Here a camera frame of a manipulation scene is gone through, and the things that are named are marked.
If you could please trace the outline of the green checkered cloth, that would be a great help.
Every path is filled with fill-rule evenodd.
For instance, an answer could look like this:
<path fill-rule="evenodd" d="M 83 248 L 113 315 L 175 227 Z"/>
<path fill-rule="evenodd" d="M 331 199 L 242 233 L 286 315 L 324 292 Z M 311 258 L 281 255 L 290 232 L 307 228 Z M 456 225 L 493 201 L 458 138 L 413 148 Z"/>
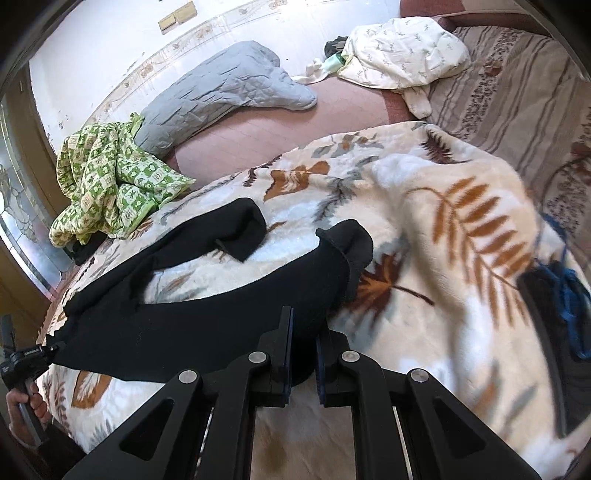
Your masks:
<path fill-rule="evenodd" d="M 102 232 L 125 239 L 153 211 L 194 180 L 136 145 L 143 118 L 89 124 L 66 137 L 56 161 L 56 180 L 70 204 L 49 230 L 55 247 L 89 242 Z"/>

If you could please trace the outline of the black and blue bag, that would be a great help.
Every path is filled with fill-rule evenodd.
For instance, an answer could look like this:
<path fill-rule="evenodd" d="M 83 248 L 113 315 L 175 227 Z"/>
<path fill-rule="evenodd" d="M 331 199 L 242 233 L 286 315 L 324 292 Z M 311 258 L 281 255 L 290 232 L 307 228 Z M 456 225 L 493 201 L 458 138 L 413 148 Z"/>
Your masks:
<path fill-rule="evenodd" d="M 565 230 L 546 213 L 540 219 L 558 235 L 563 249 L 556 260 L 535 257 L 517 286 L 546 358 L 556 434 L 564 438 L 590 415 L 590 289 L 567 266 Z"/>

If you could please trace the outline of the white floral quilt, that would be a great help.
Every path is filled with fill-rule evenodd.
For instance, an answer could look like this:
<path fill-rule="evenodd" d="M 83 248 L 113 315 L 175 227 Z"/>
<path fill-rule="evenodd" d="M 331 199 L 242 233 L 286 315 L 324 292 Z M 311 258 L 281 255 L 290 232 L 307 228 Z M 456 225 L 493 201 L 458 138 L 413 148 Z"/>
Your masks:
<path fill-rule="evenodd" d="M 394 18 L 383 24 L 356 27 L 341 53 L 346 64 L 339 79 L 400 94 L 418 119 L 432 114 L 428 99 L 432 83 L 462 73 L 471 64 L 468 47 L 429 17 Z M 309 85 L 331 76 L 322 61 L 308 64 L 294 81 Z"/>

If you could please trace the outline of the green bottle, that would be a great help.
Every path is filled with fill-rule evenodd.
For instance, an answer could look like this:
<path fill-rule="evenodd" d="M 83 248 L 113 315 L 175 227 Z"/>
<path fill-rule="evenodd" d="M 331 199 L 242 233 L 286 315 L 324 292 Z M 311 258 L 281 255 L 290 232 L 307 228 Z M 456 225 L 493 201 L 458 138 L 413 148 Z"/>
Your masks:
<path fill-rule="evenodd" d="M 332 75 L 338 72 L 346 64 L 346 59 L 341 53 L 332 54 L 321 65 L 322 74 Z"/>

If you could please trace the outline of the pink bed sheet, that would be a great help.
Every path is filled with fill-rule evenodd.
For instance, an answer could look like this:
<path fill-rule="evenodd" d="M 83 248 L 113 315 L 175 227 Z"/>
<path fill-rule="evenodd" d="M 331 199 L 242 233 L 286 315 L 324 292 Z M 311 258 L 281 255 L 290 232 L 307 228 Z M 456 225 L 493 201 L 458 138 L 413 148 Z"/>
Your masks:
<path fill-rule="evenodd" d="M 329 134 L 412 120 L 403 97 L 339 78 L 311 86 L 318 103 L 307 111 L 245 107 L 175 147 L 166 163 L 198 189 L 225 175 L 272 160 Z"/>

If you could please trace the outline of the wooden glass door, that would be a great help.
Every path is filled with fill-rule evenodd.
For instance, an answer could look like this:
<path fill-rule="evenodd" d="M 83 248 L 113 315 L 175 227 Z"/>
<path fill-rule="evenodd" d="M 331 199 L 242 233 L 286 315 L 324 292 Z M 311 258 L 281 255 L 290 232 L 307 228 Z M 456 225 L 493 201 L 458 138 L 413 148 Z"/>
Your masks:
<path fill-rule="evenodd" d="M 1 94 L 1 309 L 42 322 L 73 261 L 49 240 L 67 204 L 24 65 Z"/>

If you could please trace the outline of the black pants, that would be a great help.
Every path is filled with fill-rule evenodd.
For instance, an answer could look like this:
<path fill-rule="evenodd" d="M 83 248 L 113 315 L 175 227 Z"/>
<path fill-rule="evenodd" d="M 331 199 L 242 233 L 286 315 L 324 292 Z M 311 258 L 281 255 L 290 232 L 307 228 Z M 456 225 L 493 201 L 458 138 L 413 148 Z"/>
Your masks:
<path fill-rule="evenodd" d="M 294 311 L 290 374 L 301 384 L 315 370 L 318 332 L 356 296 L 373 258 L 358 222 L 318 230 L 318 246 L 250 284 L 204 299 L 144 304 L 154 272 L 212 250 L 245 261 L 266 237 L 266 220 L 249 198 L 183 222 L 160 240 L 77 292 L 65 324 L 46 338 L 57 364 L 125 381 L 164 383 L 185 369 L 208 374 L 249 354 L 264 333 Z"/>

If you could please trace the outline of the striped brown floral blanket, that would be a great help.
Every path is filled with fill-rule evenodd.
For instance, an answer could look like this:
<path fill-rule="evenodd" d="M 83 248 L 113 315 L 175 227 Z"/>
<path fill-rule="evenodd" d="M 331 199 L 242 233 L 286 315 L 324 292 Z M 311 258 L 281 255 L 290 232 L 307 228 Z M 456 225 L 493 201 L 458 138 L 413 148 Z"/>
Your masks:
<path fill-rule="evenodd" d="M 590 251 L 590 85 L 555 40 L 458 27 L 472 63 L 430 88 L 429 122 L 520 174 L 584 254 Z"/>

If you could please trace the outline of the leaf pattern fleece blanket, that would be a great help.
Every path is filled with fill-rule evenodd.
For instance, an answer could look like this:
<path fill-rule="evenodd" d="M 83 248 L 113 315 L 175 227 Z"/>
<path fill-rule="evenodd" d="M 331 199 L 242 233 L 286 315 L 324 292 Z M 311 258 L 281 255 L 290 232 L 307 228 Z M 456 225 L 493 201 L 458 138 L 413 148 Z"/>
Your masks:
<path fill-rule="evenodd" d="M 564 260 L 582 280 L 590 270 L 565 251 L 505 160 L 424 122 L 327 136 L 167 204 L 128 239 L 100 247 L 67 294 L 239 197 L 266 218 L 262 247 L 245 262 L 209 253 L 157 273 L 147 302 L 245 285 L 315 248 L 318 228 L 356 220 L 374 256 L 335 329 L 387 369 L 432 373 L 542 478 L 567 472 L 590 424 L 558 436 L 547 362 L 516 281 L 536 261 Z"/>

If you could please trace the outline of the grey quilted pillow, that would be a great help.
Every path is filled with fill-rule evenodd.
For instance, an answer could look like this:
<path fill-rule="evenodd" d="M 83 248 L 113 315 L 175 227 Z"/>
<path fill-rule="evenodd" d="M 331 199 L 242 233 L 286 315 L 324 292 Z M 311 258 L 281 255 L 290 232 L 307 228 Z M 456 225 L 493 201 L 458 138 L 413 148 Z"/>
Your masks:
<path fill-rule="evenodd" d="M 318 103 L 308 86 L 290 78 L 280 57 L 256 41 L 237 42 L 183 75 L 140 113 L 135 144 L 162 158 L 236 109 L 307 111 Z"/>

